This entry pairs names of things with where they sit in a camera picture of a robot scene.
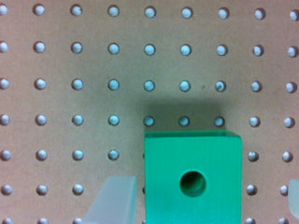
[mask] pegboard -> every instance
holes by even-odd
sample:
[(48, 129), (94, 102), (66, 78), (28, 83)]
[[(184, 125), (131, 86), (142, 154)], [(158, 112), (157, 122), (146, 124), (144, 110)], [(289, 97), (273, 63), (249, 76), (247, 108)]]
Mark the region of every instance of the pegboard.
[[(279, 191), (299, 178), (298, 125), (284, 124), (286, 118), (298, 119), (298, 91), (286, 90), (288, 83), (295, 87), (299, 82), (298, 57), (289, 55), (293, 47), (296, 56), (299, 46), (299, 21), (290, 18), (298, 1), (1, 3), (7, 13), (0, 16), (0, 40), (7, 51), (2, 45), (0, 114), (8, 115), (9, 124), (1, 117), (0, 149), (11, 158), (6, 161), (9, 155), (2, 152), (0, 185), (10, 185), (12, 192), (5, 195), (9, 188), (2, 188), (0, 220), (73, 223), (85, 217), (108, 176), (135, 175), (135, 223), (142, 223), (144, 132), (227, 129), (243, 141), (242, 222), (249, 217), (259, 224), (281, 218), (296, 222)], [(42, 15), (35, 14), (36, 4), (45, 8)], [(71, 14), (73, 5), (82, 8), (80, 16)], [(109, 16), (110, 6), (119, 9), (118, 16)], [(154, 8), (153, 18), (145, 16), (147, 7)], [(185, 7), (192, 12), (189, 19), (181, 15)], [(229, 10), (224, 20), (219, 17), (223, 7)], [(262, 20), (254, 16), (257, 8), (264, 10)], [(44, 44), (43, 52), (36, 52), (37, 42)], [(74, 43), (81, 52), (72, 52)], [(117, 44), (119, 52), (109, 53), (110, 44)], [(145, 53), (148, 44), (155, 49), (151, 56)], [(188, 56), (180, 52), (183, 45), (190, 47)], [(225, 47), (224, 56), (218, 46)], [(253, 54), (255, 46), (262, 56)], [(40, 78), (46, 81), (42, 90)], [(72, 88), (76, 79), (83, 85), (78, 91)], [(118, 88), (108, 86), (112, 79)], [(153, 91), (145, 90), (148, 80)], [(188, 91), (179, 88), (182, 81), (188, 81)], [(218, 81), (225, 91), (216, 91)], [(256, 81), (262, 87), (257, 92), (251, 89)], [(45, 121), (38, 115), (46, 118), (44, 125), (37, 124)], [(82, 116), (81, 125), (72, 121), (75, 115)], [(119, 118), (117, 125), (109, 124), (112, 115)], [(146, 116), (154, 118), (153, 126), (144, 125)], [(178, 122), (184, 116), (187, 126)], [(214, 125), (216, 117), (224, 118), (222, 127)], [(249, 125), (253, 117), (258, 127)], [(47, 152), (45, 160), (37, 159), (38, 150)], [(75, 150), (84, 153), (82, 160), (73, 159)], [(111, 150), (119, 152), (114, 161), (108, 157)], [(259, 159), (250, 161), (250, 152)], [(292, 154), (292, 161), (282, 159), (284, 152)], [(45, 195), (36, 193), (39, 185), (47, 186)], [(75, 185), (83, 193), (75, 195)], [(247, 194), (249, 185), (256, 194)]]

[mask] green cube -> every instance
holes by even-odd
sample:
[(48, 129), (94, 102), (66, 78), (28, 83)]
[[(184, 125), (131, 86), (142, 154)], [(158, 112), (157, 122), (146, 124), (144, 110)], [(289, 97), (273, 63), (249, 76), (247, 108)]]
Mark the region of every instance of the green cube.
[(240, 224), (242, 142), (228, 131), (145, 133), (147, 224)]

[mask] white plastic piece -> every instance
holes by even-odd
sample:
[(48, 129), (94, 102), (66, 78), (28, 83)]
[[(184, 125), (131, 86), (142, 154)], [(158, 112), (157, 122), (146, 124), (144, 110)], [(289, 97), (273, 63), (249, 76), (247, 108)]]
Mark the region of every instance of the white plastic piece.
[(185, 126), (188, 126), (189, 125), (189, 119), (188, 119), (188, 117), (181, 117), (180, 119), (179, 119), (179, 121), (178, 121), (178, 123), (181, 125), (181, 126), (183, 126), (183, 127), (185, 127)]
[(1, 188), (1, 192), (4, 194), (4, 195), (9, 195), (12, 193), (12, 187), (10, 185), (4, 185), (2, 186)]
[(259, 159), (259, 154), (256, 152), (249, 153), (249, 161), (257, 161)]
[(245, 224), (255, 224), (255, 221), (253, 218), (249, 217), (246, 219)]
[(79, 184), (76, 184), (76, 185), (73, 187), (73, 193), (74, 193), (75, 195), (81, 195), (81, 194), (83, 193), (83, 191), (84, 191), (84, 188), (83, 188), (81, 185), (79, 185)]
[(144, 14), (146, 15), (146, 17), (148, 18), (153, 18), (156, 15), (156, 11), (153, 7), (147, 7)]
[(289, 208), (293, 216), (299, 219), (299, 181), (291, 179), (288, 193)]
[(135, 177), (109, 176), (83, 219), (83, 223), (135, 224), (135, 208)]
[(152, 81), (150, 81), (150, 80), (146, 81), (144, 83), (144, 89), (146, 91), (153, 91), (153, 89), (155, 89), (155, 84)]
[(0, 16), (4, 16), (5, 14), (7, 14), (7, 6), (0, 4)]
[(13, 224), (13, 221), (10, 218), (6, 218), (3, 220), (2, 224)]
[(81, 115), (75, 115), (73, 117), (73, 123), (76, 125), (81, 125), (83, 123), (83, 117)]
[(120, 51), (120, 48), (117, 44), (110, 44), (109, 46), (109, 52), (111, 54), (117, 54)]
[(222, 117), (216, 117), (214, 120), (214, 125), (216, 127), (222, 127), (224, 125), (224, 119)]
[(8, 88), (8, 86), (9, 86), (8, 80), (5, 79), (5, 78), (1, 78), (0, 79), (0, 89), (1, 90), (6, 90)]
[(181, 10), (181, 16), (185, 19), (189, 19), (192, 16), (192, 11), (185, 7)]
[(228, 17), (228, 12), (227, 12), (224, 8), (221, 8), (221, 9), (218, 11), (218, 16), (219, 16), (222, 20), (225, 20), (225, 19)]
[(84, 157), (84, 153), (81, 150), (75, 150), (73, 152), (74, 161), (81, 161)]
[(112, 160), (115, 161), (116, 159), (118, 159), (120, 156), (120, 153), (117, 150), (111, 150), (108, 153), (108, 157)]
[(44, 79), (41, 79), (39, 78), (37, 81), (36, 81), (36, 88), (38, 90), (44, 90), (47, 86), (47, 83)]
[(116, 79), (112, 79), (109, 81), (109, 84), (108, 84), (109, 88), (112, 90), (112, 91), (115, 91), (117, 90), (119, 87), (120, 87), (120, 83), (118, 80)]
[(74, 90), (79, 91), (83, 88), (83, 82), (80, 79), (75, 79), (72, 82), (72, 87)]
[(49, 224), (46, 218), (42, 217), (37, 221), (37, 224)]
[(120, 119), (119, 117), (117, 117), (116, 115), (112, 115), (109, 117), (108, 122), (110, 125), (118, 125), (120, 123)]
[(190, 89), (190, 84), (188, 81), (182, 81), (180, 84), (179, 84), (179, 89), (181, 91), (188, 91)]
[(288, 195), (288, 186), (282, 186), (281, 188), (280, 188), (280, 193), (282, 194), (282, 195)]
[(288, 162), (288, 161), (291, 161), (292, 160), (292, 154), (288, 151), (285, 151), (283, 154), (282, 154), (282, 159), (285, 161), (285, 162)]
[(297, 54), (296, 49), (294, 47), (290, 47), (288, 50), (288, 54), (291, 58), (294, 58)]
[(260, 9), (256, 9), (254, 12), (254, 16), (257, 20), (261, 20), (263, 18), (264, 14)]
[(263, 53), (262, 48), (259, 46), (254, 46), (253, 48), (253, 54), (257, 57), (261, 56)]
[(45, 12), (45, 8), (42, 5), (38, 5), (38, 6), (35, 7), (35, 14), (37, 16), (43, 15), (44, 12)]
[(180, 53), (184, 56), (188, 56), (191, 53), (191, 49), (188, 45), (183, 45), (180, 48)]
[(216, 91), (225, 91), (225, 83), (223, 81), (216, 82), (215, 89)]
[(297, 15), (297, 13), (295, 11), (291, 11), (290, 12), (290, 19), (292, 21), (297, 21), (298, 20), (298, 15)]
[(46, 49), (46, 46), (45, 46), (45, 44), (43, 42), (37, 42), (35, 44), (35, 51), (37, 53), (42, 53), (42, 52), (45, 51), (45, 49)]
[(284, 126), (286, 126), (286, 128), (291, 128), (294, 125), (294, 121), (292, 118), (286, 118), (284, 120)]
[(47, 157), (48, 157), (48, 153), (45, 150), (39, 150), (36, 153), (36, 158), (39, 161), (45, 161)]
[(73, 16), (80, 16), (81, 14), (82, 14), (82, 8), (80, 6), (72, 7), (72, 15)]
[(260, 90), (261, 90), (261, 85), (260, 85), (260, 83), (257, 82), (257, 81), (253, 82), (253, 83), (251, 84), (251, 90), (252, 90), (252, 91), (255, 91), (255, 92), (260, 91)]
[(219, 56), (224, 56), (226, 54), (226, 48), (223, 45), (217, 47), (217, 53)]
[(6, 42), (1, 42), (0, 43), (0, 52), (5, 53), (8, 51), (8, 45)]
[(11, 153), (8, 150), (3, 150), (1, 151), (0, 157), (2, 161), (9, 161), (11, 158)]
[(72, 45), (72, 51), (74, 53), (81, 53), (82, 52), (82, 45), (79, 42), (76, 42)]
[(144, 51), (146, 54), (148, 54), (149, 56), (150, 55), (153, 55), (155, 53), (155, 47), (153, 47), (153, 45), (147, 45), (145, 48), (144, 48)]
[(46, 117), (45, 116), (43, 116), (43, 115), (38, 115), (37, 117), (36, 117), (36, 122), (37, 122), (37, 124), (38, 125), (45, 125), (46, 123), (47, 123), (47, 119), (46, 119)]
[(38, 185), (37, 188), (36, 188), (36, 192), (39, 195), (46, 195), (47, 192), (48, 192), (48, 188), (45, 185)]
[(2, 115), (0, 118), (0, 124), (1, 125), (8, 125), (9, 124), (9, 116), (8, 115)]
[(120, 11), (117, 7), (110, 7), (108, 10), (108, 13), (111, 17), (117, 17), (119, 15)]
[(154, 124), (154, 119), (152, 116), (146, 116), (143, 120), (144, 125), (151, 127)]

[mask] pegboard hole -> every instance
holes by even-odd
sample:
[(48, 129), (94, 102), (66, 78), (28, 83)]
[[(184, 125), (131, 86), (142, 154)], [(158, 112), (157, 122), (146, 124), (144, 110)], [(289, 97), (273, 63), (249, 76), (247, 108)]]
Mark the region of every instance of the pegboard hole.
[(298, 21), (299, 20), (299, 10), (298, 9), (294, 9), (290, 12), (290, 19), (292, 21)]
[(294, 82), (289, 82), (287, 85), (286, 85), (286, 89), (287, 89), (287, 92), (288, 93), (294, 93), (297, 91), (297, 84), (294, 83)]
[(0, 116), (0, 124), (2, 126), (8, 126), (9, 123), (10, 123), (9, 115), (1, 115)]
[(185, 7), (181, 10), (180, 14), (184, 19), (189, 19), (193, 15), (193, 10), (191, 7)]
[(120, 82), (117, 79), (112, 79), (108, 82), (108, 87), (111, 91), (118, 90), (120, 88)]
[(45, 13), (45, 8), (41, 4), (36, 4), (34, 5), (33, 11), (37, 16), (42, 16)]
[(151, 80), (148, 80), (144, 83), (144, 89), (146, 91), (153, 91), (155, 89), (155, 83)]
[(47, 151), (45, 150), (38, 150), (36, 152), (36, 158), (39, 160), (39, 161), (45, 161), (48, 157), (48, 153)]
[(42, 217), (37, 221), (37, 224), (49, 224), (46, 218)]
[(83, 193), (84, 191), (84, 188), (79, 185), (79, 184), (76, 184), (73, 188), (72, 188), (72, 191), (75, 195), (79, 196)]
[(0, 4), (0, 16), (6, 15), (8, 12), (7, 6), (4, 4)]
[(108, 152), (108, 158), (111, 161), (115, 161), (120, 157), (120, 153), (117, 150), (111, 150)]
[(6, 90), (9, 86), (9, 81), (6, 78), (0, 78), (0, 89)]
[(291, 58), (296, 58), (298, 56), (298, 52), (299, 52), (299, 50), (298, 50), (298, 47), (296, 47), (296, 46), (291, 46), (288, 49), (288, 54)]
[(2, 161), (9, 161), (11, 158), (11, 153), (8, 150), (2, 150), (0, 152), (0, 158)]
[(46, 185), (38, 185), (36, 188), (36, 193), (40, 196), (46, 195), (48, 192), (48, 188)]
[(34, 43), (34, 50), (36, 53), (43, 53), (46, 50), (46, 45), (41, 41), (37, 41)]
[(120, 14), (120, 9), (118, 6), (112, 5), (108, 8), (107, 12), (110, 17), (117, 17)]
[(71, 7), (70, 11), (71, 11), (71, 14), (75, 17), (78, 17), (83, 13), (82, 7), (78, 4), (73, 5)]
[(219, 56), (225, 56), (228, 53), (228, 48), (226, 45), (219, 45), (216, 51)]
[(218, 16), (220, 19), (225, 20), (230, 16), (230, 10), (227, 7), (222, 7), (218, 11)]
[(183, 56), (188, 56), (192, 53), (192, 47), (188, 44), (185, 44), (185, 45), (180, 47), (180, 53)]
[(81, 161), (83, 160), (84, 153), (81, 150), (75, 150), (72, 153), (72, 157), (74, 161)]
[(215, 90), (218, 92), (223, 92), (226, 90), (226, 83), (224, 81), (218, 81), (215, 84)]
[(261, 57), (264, 53), (264, 49), (262, 45), (256, 45), (253, 47), (252, 49), (252, 53), (254, 54), (254, 56), (256, 57)]
[(151, 127), (151, 126), (154, 125), (155, 119), (152, 116), (146, 116), (143, 119), (143, 123), (144, 123), (145, 126)]
[(155, 7), (147, 7), (145, 10), (144, 10), (144, 14), (146, 15), (146, 17), (148, 18), (154, 18), (156, 16), (156, 8)]
[(282, 154), (282, 160), (285, 162), (290, 162), (292, 161), (293, 155), (291, 154), (291, 152), (285, 151)]
[(187, 80), (184, 80), (184, 81), (182, 81), (181, 83), (179, 83), (179, 89), (180, 89), (181, 91), (185, 91), (185, 92), (187, 92), (187, 91), (190, 90), (190, 88), (191, 88), (191, 84), (190, 84), (190, 82), (187, 81)]
[(278, 224), (289, 224), (289, 220), (287, 218), (281, 218)]
[(190, 171), (180, 179), (179, 186), (185, 195), (192, 198), (198, 197), (206, 190), (206, 179), (201, 173)]
[(153, 45), (148, 44), (146, 47), (144, 47), (144, 52), (151, 56), (156, 52), (156, 48)]
[(248, 158), (249, 158), (249, 161), (257, 161), (260, 158), (260, 155), (257, 152), (251, 151), (249, 153)]
[(71, 50), (73, 51), (73, 53), (79, 54), (83, 51), (83, 47), (81, 43), (75, 42), (71, 45)]
[(245, 224), (255, 224), (255, 220), (251, 217), (247, 218)]
[(73, 81), (72, 81), (72, 88), (75, 90), (75, 91), (79, 91), (79, 90), (82, 90), (82, 88), (83, 88), (83, 82), (82, 82), (82, 80), (80, 80), (80, 79), (74, 79)]
[(178, 124), (182, 127), (187, 127), (190, 124), (190, 120), (188, 117), (183, 116), (178, 120)]
[(44, 90), (47, 87), (47, 83), (44, 79), (38, 78), (35, 81), (35, 87), (36, 87), (37, 90), (41, 91), (41, 90)]
[(265, 10), (262, 7), (255, 9), (254, 17), (257, 20), (263, 20), (265, 18)]
[(12, 187), (10, 185), (4, 185), (1, 187), (1, 193), (8, 196), (12, 193)]
[(225, 119), (223, 117), (216, 117), (214, 119), (214, 125), (218, 128), (223, 127), (225, 124)]
[(284, 185), (280, 188), (280, 194), (282, 196), (288, 196), (288, 192), (289, 192), (289, 187)]
[(284, 126), (289, 129), (293, 128), (293, 126), (295, 126), (295, 119), (291, 117), (286, 118), (284, 120)]
[(261, 82), (259, 81), (254, 81), (252, 82), (251, 84), (251, 90), (254, 91), (254, 92), (259, 92), (263, 89), (263, 85)]
[(8, 44), (4, 41), (0, 41), (0, 52), (6, 53), (8, 51)]
[(258, 189), (254, 185), (248, 185), (246, 188), (246, 192), (248, 195), (252, 196), (252, 195), (257, 194)]

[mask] hole in green block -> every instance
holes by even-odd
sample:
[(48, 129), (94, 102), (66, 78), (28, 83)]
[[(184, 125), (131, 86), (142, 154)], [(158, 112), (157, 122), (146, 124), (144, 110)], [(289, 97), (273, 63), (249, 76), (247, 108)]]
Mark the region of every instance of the hole in green block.
[(180, 179), (181, 191), (189, 197), (198, 197), (206, 190), (206, 179), (197, 171), (190, 171)]

